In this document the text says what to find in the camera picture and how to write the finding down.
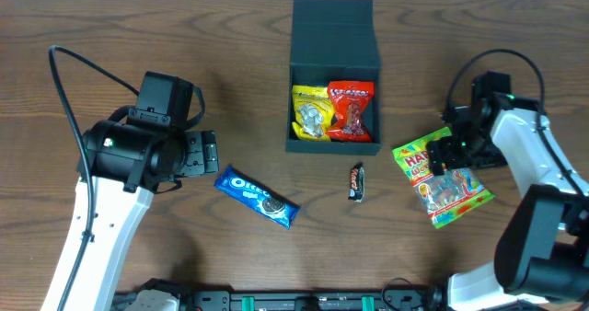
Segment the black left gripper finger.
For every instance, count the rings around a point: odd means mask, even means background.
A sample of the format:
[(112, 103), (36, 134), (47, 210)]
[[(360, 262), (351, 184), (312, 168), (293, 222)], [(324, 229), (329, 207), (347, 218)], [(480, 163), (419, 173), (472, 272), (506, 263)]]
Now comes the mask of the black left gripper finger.
[(218, 154), (216, 149), (204, 149), (204, 173), (213, 174), (219, 171)]
[(209, 151), (216, 147), (215, 131), (202, 131), (202, 147)]

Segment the Haribo gummy worms bag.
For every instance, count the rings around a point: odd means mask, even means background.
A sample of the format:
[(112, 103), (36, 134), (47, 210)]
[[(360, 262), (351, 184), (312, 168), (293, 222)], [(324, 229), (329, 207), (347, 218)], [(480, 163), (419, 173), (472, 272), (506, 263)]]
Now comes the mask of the Haribo gummy worms bag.
[(450, 129), (444, 127), (392, 150), (435, 228), (454, 222), (494, 198), (469, 168), (444, 169), (441, 176), (432, 173), (426, 145), (451, 135)]

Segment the blue Oreo cookie pack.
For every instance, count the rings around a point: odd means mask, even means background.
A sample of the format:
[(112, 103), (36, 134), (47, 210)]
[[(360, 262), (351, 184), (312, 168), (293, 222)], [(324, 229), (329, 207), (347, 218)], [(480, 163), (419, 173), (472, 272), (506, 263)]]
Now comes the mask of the blue Oreo cookie pack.
[(255, 179), (229, 166), (214, 186), (250, 210), (289, 230), (300, 207)]

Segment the red candy bag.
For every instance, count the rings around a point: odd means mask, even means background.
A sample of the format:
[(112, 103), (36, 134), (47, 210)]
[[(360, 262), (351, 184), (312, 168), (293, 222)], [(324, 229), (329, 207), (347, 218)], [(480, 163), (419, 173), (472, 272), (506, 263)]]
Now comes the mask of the red candy bag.
[(363, 113), (375, 94), (375, 84), (363, 81), (332, 81), (328, 85), (329, 99), (336, 122), (327, 129), (331, 140), (371, 143), (372, 137), (363, 125)]

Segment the yellow snack bag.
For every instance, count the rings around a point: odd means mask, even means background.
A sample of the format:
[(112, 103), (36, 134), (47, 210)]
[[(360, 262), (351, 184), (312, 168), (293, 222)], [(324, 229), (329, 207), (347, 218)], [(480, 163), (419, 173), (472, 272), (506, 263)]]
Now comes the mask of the yellow snack bag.
[(335, 110), (324, 86), (299, 86), (292, 89), (296, 137), (303, 141), (329, 142), (327, 130)]

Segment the black gift box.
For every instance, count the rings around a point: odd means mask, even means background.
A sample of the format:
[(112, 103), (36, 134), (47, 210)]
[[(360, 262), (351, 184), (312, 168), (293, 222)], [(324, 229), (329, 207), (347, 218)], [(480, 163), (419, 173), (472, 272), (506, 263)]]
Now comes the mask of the black gift box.
[[(372, 0), (294, 0), (289, 86), (327, 86), (331, 81), (380, 83), (381, 61)], [(362, 121), (370, 143), (298, 139), (288, 109), (285, 150), (290, 153), (375, 156), (381, 149), (380, 94), (375, 93)]]

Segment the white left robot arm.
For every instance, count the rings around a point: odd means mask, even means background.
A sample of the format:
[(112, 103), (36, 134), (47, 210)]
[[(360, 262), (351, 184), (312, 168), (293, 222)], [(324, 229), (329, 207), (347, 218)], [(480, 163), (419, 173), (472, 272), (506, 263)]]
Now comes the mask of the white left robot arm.
[(169, 105), (124, 106), (75, 138), (75, 208), (45, 310), (107, 310), (133, 236), (162, 182), (218, 171), (215, 134)]

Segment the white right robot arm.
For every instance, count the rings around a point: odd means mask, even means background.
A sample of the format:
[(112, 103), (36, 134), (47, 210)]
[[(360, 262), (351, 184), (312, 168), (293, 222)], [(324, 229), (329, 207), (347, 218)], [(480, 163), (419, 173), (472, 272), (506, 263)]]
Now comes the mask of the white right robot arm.
[(506, 164), (522, 196), (493, 262), (450, 278), (454, 310), (528, 303), (588, 306), (588, 184), (573, 169), (550, 130), (542, 101), (492, 92), (470, 106), (448, 103), (451, 136), (428, 143), (430, 168), (491, 163), (486, 147)]

